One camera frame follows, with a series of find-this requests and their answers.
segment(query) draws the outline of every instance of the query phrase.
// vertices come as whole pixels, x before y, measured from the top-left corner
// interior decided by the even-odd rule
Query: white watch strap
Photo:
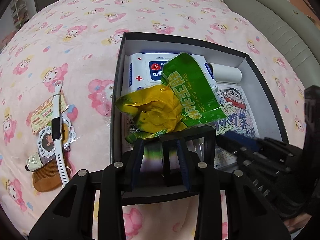
[[[62,181],[62,185],[66,185],[69,182],[69,176],[67,173],[66,165],[64,164],[61,140],[54,141],[54,148],[57,160],[58,171]]]
[[[54,83],[54,95],[53,95],[53,117],[57,118],[60,116],[60,94],[62,88],[62,81],[58,80]]]

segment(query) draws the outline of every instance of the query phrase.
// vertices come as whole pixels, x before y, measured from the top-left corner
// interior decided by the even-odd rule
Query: wooden comb
[[[64,160],[66,166],[68,166],[66,158],[64,158]],[[70,177],[70,169],[67,169],[67,172],[68,176]],[[57,161],[53,159],[46,165],[33,172],[32,182],[35,190],[39,192],[48,192],[61,186],[62,182],[58,171]]]

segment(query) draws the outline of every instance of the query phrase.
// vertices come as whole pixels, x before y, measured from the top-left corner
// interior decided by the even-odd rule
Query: red cross logo
[[[153,64],[151,65],[151,69],[152,69],[152,70],[159,70],[159,69],[161,69],[161,67],[160,67],[159,64],[153,63]]]

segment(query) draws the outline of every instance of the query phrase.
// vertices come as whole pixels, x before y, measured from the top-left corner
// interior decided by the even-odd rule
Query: cardboard box
[[[121,113],[116,99],[121,95],[123,76],[129,71],[128,56],[139,52],[202,55],[207,62],[237,67],[242,72],[242,87],[252,109],[261,138],[271,137],[288,142],[276,101],[257,66],[248,54],[218,44],[186,37],[156,33],[124,33],[120,45],[112,99],[110,159],[121,160]]]

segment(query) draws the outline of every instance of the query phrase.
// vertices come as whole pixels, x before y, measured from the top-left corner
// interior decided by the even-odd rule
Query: bed
[[[112,86],[124,32],[191,37],[248,53],[277,102],[289,142],[303,146],[304,86],[284,56],[222,0],[60,0],[38,12],[0,55],[0,204],[25,236],[60,191],[37,192],[25,170],[37,150],[32,111],[50,98],[52,82],[63,80],[76,133],[68,154],[72,175],[109,165]],[[95,238],[98,201],[97,193]],[[193,239],[197,205],[194,196],[126,206],[127,239]]]

